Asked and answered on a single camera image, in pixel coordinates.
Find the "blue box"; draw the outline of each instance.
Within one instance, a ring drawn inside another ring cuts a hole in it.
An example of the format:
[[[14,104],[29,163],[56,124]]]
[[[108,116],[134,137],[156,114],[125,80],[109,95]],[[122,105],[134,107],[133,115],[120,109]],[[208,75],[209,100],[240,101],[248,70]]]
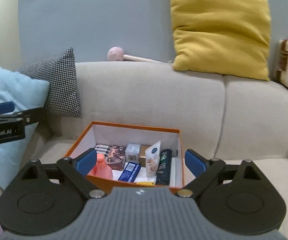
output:
[[[140,169],[141,166],[138,163],[129,162],[118,180],[125,182],[134,182],[137,174],[140,172]]]

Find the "light blue pillow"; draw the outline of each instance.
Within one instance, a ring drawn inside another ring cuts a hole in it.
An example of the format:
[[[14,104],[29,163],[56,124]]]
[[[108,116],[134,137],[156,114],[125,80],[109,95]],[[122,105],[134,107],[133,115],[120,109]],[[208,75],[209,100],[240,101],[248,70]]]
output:
[[[0,68],[0,103],[13,101],[14,112],[43,107],[48,90],[48,81]],[[0,144],[0,187],[3,189],[18,173],[25,148],[37,125],[25,127],[24,139]]]

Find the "blue gripper pad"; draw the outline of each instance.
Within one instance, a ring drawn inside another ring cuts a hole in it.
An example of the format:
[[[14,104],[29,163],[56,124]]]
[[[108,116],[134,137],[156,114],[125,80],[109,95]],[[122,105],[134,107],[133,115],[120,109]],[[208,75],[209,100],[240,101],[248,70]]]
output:
[[[14,111],[13,102],[0,103],[0,114],[11,113]]]
[[[198,177],[209,167],[209,160],[194,150],[188,149],[185,152],[185,164],[191,173],[193,173],[195,177]]]
[[[91,169],[95,166],[97,160],[97,153],[94,148],[89,148],[83,152],[80,156],[74,159],[72,164],[76,171],[86,176]]]

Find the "wooden handle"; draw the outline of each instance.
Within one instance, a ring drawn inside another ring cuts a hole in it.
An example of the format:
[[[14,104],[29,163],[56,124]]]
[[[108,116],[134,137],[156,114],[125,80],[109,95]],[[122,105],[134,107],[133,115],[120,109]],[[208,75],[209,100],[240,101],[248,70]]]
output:
[[[137,61],[137,62],[150,62],[150,63],[163,63],[157,60],[152,60],[148,58],[143,58],[143,57],[135,57],[135,56],[130,56],[130,55],[124,55],[124,60],[127,61]]]

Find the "gray gripper base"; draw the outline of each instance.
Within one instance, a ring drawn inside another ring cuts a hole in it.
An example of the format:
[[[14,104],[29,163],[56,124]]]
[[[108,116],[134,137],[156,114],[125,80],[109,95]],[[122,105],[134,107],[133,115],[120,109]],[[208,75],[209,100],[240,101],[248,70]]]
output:
[[[179,198],[168,187],[115,187],[104,198],[90,199],[80,216],[60,231],[43,236],[4,232],[0,237],[0,240],[24,239],[286,240],[277,230],[258,236],[226,232],[206,220],[193,199]]]

